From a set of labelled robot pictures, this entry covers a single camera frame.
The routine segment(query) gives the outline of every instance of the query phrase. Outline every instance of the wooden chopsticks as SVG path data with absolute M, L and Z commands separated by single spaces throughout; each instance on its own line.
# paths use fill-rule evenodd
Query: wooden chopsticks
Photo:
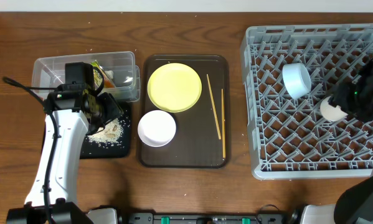
M 217 118 L 217 111 L 215 110 L 215 104 L 214 104 L 214 97 L 212 96 L 212 90 L 211 90 L 211 84 L 210 84 L 210 78 L 209 74 L 207 74 L 207 82 L 209 84 L 209 90 L 210 90 L 210 97 L 211 97 L 211 105 L 212 105 L 212 112 L 214 112 L 214 119 L 215 119 L 215 125 L 217 126 L 217 133 L 218 133 L 218 139 L 221 140 L 222 138 L 222 157 L 226 158 L 226 151 L 225 151 L 225 107 L 224 107 L 224 89 L 221 89 L 221 119 L 222 119 L 222 137 L 221 132 L 219 130 L 219 124 L 218 124 L 218 118 Z
M 217 125 L 218 139 L 221 140 L 221 132 L 219 131 L 218 118 L 217 118 L 217 111 L 215 110 L 214 98 L 212 97 L 212 91 L 211 91 L 211 85 L 210 85 L 209 74 L 207 74 L 207 82 L 209 83 L 209 90 L 210 90 L 210 97 L 211 97 L 211 105 L 212 105 L 212 111 L 214 112 L 215 125 Z
M 221 89 L 222 99 L 222 157 L 225 159 L 225 108 L 224 108 L 224 89 Z

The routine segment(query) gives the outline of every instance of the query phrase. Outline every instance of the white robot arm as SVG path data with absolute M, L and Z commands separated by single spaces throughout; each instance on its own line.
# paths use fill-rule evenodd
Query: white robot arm
M 65 65 L 65 84 L 55 88 L 42 101 L 31 89 L 4 77 L 4 82 L 23 88 L 44 107 L 45 140 L 40 164 L 23 208 L 10 209 L 6 223 L 117 224 L 116 210 L 94 210 L 88 215 L 77 206 L 77 173 L 85 135 L 94 134 L 123 111 L 109 93 L 94 90 L 92 65 Z

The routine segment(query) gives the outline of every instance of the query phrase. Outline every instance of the white plastic cup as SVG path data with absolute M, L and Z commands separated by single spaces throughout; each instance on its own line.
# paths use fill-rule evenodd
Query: white plastic cup
M 311 91 L 311 77 L 302 63 L 284 65 L 281 72 L 287 92 L 293 99 L 298 99 Z
M 348 114 L 341 110 L 340 106 L 333 107 L 329 104 L 330 96 L 322 100 L 320 111 L 322 116 L 328 121 L 338 121 L 344 119 Z

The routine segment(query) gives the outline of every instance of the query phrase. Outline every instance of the wooden table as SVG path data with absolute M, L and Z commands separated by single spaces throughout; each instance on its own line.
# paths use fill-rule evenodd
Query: wooden table
M 152 54 L 218 54 L 229 63 L 232 158 L 223 169 L 149 169 L 137 160 L 140 104 L 133 104 L 133 143 L 124 159 L 82 160 L 78 205 L 122 210 L 187 213 L 255 213 L 268 203 L 335 203 L 363 179 L 259 181 L 252 177 L 247 109 L 239 47 L 246 28 L 286 24 L 373 22 L 373 14 L 308 13 L 0 13 L 0 223 L 21 207 L 33 184 L 44 130 L 41 106 L 28 93 L 5 85 L 6 75 L 29 84 L 40 57 L 135 53 L 136 64 Z

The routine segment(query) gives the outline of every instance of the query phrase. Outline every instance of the gray dish rack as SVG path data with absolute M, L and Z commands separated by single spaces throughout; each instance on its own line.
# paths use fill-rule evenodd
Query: gray dish rack
M 373 58 L 373 24 L 249 27 L 240 47 L 247 97 L 252 174 L 265 179 L 367 177 L 373 168 L 373 121 L 329 122 L 326 92 Z M 312 89 L 300 99 L 284 87 L 284 64 L 303 63 Z

